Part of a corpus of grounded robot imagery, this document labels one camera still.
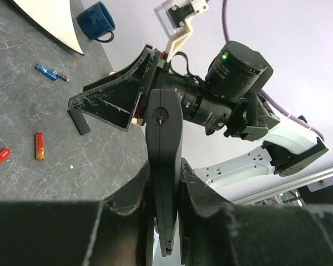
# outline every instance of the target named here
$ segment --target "marble pattern surface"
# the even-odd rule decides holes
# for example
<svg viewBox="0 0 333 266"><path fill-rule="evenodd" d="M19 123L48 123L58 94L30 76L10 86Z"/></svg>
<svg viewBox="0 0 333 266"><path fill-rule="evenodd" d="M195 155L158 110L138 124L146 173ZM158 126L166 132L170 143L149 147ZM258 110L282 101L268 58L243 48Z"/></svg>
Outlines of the marble pattern surface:
<svg viewBox="0 0 333 266"><path fill-rule="evenodd" d="M68 99L112 70L102 46L77 26L83 10L71 1L81 56L52 39L9 0L0 0L0 200L105 198L134 177L147 159L139 127L119 131L85 116L92 129L80 136L67 113ZM70 78L51 81L36 63ZM34 159L34 134L44 133L44 161Z"/></svg>

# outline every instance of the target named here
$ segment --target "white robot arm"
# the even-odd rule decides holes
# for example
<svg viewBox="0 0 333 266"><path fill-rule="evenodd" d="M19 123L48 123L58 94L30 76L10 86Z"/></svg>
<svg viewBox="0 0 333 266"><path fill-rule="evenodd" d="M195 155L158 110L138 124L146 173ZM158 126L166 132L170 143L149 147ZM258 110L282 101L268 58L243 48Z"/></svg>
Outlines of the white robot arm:
<svg viewBox="0 0 333 266"><path fill-rule="evenodd" d="M274 108L272 111L280 118L280 123L260 139L268 145L259 146L242 156L217 165L197 168L194 170L196 175L214 189L255 176L277 173L289 176L301 171L328 151L313 131L290 120ZM269 146L282 147L279 153L284 154L280 155L280 160L279 154Z"/></svg>

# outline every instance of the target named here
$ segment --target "white panel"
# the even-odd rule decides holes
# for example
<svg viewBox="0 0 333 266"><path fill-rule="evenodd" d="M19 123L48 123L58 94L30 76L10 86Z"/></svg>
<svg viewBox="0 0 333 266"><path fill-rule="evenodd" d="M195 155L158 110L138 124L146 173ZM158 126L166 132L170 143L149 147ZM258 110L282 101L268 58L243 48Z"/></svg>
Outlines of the white panel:
<svg viewBox="0 0 333 266"><path fill-rule="evenodd" d="M262 139L286 148L293 154L301 154L317 145L317 135L309 129L292 121L276 109L274 113L280 123L269 130Z"/></svg>
<svg viewBox="0 0 333 266"><path fill-rule="evenodd" d="M70 0L12 0L49 34L84 55L75 34Z"/></svg>
<svg viewBox="0 0 333 266"><path fill-rule="evenodd" d="M194 171L202 181L217 191L252 176L273 174L275 166L270 164L271 160L268 151L259 146L240 157L205 168L196 168Z"/></svg>
<svg viewBox="0 0 333 266"><path fill-rule="evenodd" d="M83 0L85 7L94 2ZM168 39L154 14L163 0L102 2L116 23L115 40L103 45L116 70L130 64L145 44L165 47ZM194 34L183 48L189 56L190 70L201 77L224 45L221 2L210 1L209 10L194 19ZM232 199L333 164L333 0L228 2L231 39L259 51L274 68L265 90L292 114L305 115L325 135L330 149L301 175L253 177L228 186L223 195ZM185 72L183 59L175 58L174 63L177 71ZM258 145L226 139L222 132L207 137L202 127L185 123L183 156L193 168L223 162Z"/></svg>

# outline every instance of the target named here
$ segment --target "purple cable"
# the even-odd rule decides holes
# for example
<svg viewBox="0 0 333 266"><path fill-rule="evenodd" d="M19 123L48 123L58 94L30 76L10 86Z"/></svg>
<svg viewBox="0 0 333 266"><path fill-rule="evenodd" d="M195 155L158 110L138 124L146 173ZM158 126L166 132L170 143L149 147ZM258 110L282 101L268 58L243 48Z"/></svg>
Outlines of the purple cable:
<svg viewBox="0 0 333 266"><path fill-rule="evenodd" d="M223 28L223 35L226 39L226 43L229 42L229 35L227 30L227 20L226 20L226 7L227 7L227 0L223 0L222 3L222 28Z"/></svg>
<svg viewBox="0 0 333 266"><path fill-rule="evenodd" d="M227 6L227 0L223 0L222 3L222 27L223 27L223 34L226 42L229 41L229 35L228 35L228 30L227 30L227 21L226 21L226 6ZM310 129L314 133L316 133L323 141L324 141L324 136L323 134L316 128L311 127L309 124L305 123L301 119L298 119L296 116L291 115L288 111L286 111L284 108L282 108L275 100L273 100L265 91L261 90L260 94L281 114L285 115L292 121L300 124L301 126Z"/></svg>

